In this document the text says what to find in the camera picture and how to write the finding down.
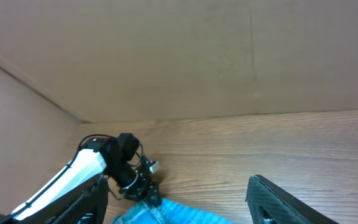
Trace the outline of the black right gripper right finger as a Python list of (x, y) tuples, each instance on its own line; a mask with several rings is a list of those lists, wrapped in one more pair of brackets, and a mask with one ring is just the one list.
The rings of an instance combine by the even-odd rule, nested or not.
[(246, 202), (253, 224), (337, 224), (262, 175), (249, 178)]

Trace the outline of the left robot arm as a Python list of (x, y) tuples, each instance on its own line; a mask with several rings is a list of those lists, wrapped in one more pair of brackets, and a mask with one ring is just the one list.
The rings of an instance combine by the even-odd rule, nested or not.
[(73, 159), (5, 222), (102, 223), (113, 193), (109, 179), (119, 187), (116, 200), (159, 206), (159, 182), (152, 179), (158, 168), (131, 133), (89, 135), (80, 141)]

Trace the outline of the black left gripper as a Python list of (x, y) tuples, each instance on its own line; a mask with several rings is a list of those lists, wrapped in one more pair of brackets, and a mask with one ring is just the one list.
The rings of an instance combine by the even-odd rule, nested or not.
[(155, 207), (162, 204), (159, 181), (152, 181), (152, 178), (146, 174), (137, 174), (135, 181), (122, 189), (122, 197), (131, 201), (145, 200)]

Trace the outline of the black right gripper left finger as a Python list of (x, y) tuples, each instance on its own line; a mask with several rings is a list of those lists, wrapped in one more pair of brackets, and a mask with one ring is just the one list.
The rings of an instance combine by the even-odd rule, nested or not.
[(102, 224), (108, 192), (107, 178), (98, 174), (23, 220), (0, 214), (0, 224)]

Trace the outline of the light blue denim jeans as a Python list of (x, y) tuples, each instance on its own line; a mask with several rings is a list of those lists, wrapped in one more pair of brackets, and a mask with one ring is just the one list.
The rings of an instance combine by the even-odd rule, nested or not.
[(187, 207), (178, 202), (163, 199), (159, 206), (141, 201), (125, 214), (117, 216), (112, 224), (230, 224), (215, 213)]

